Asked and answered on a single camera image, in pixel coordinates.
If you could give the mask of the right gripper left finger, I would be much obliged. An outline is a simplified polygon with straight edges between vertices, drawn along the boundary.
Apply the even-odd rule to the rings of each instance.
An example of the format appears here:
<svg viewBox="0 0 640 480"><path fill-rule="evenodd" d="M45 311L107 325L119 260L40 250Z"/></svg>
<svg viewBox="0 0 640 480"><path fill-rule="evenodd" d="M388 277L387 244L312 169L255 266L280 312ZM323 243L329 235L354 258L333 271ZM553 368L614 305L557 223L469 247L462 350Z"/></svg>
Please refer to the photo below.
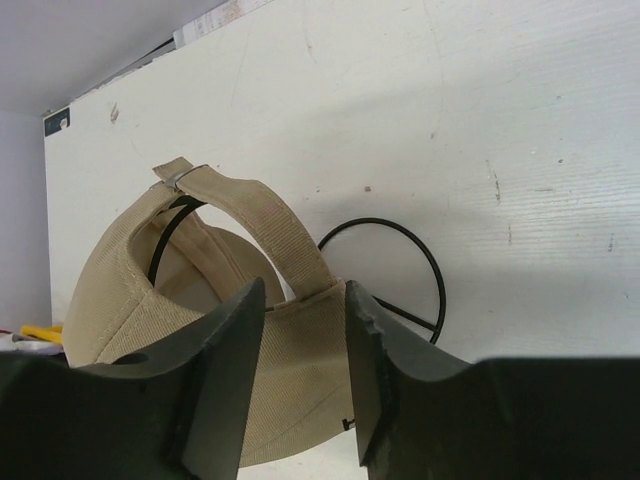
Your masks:
<svg viewBox="0 0 640 480"><path fill-rule="evenodd" d="M233 479L265 318L256 279L110 363L1 357L5 479Z"/></svg>

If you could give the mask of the beige baseball cap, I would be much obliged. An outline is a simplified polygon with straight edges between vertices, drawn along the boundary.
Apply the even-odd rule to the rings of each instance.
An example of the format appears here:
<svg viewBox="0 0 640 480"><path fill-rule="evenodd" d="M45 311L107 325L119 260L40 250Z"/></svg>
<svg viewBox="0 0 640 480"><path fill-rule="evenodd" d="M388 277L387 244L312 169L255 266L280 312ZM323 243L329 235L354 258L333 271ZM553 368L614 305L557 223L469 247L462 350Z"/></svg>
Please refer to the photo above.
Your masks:
<svg viewBox="0 0 640 480"><path fill-rule="evenodd" d="M252 292L263 330L240 463L304 452L353 416L345 283L289 206L257 180L177 158L106 229L63 324L74 367L112 364Z"/></svg>

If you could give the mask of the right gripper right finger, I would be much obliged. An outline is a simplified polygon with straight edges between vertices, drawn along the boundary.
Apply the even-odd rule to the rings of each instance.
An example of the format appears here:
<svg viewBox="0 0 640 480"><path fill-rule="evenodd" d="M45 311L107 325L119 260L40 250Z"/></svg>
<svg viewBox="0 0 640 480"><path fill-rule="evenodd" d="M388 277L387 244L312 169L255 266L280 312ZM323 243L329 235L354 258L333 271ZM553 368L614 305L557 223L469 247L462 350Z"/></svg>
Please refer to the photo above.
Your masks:
<svg viewBox="0 0 640 480"><path fill-rule="evenodd" d="M465 362L346 287L358 457L372 479L635 479L637 358Z"/></svg>

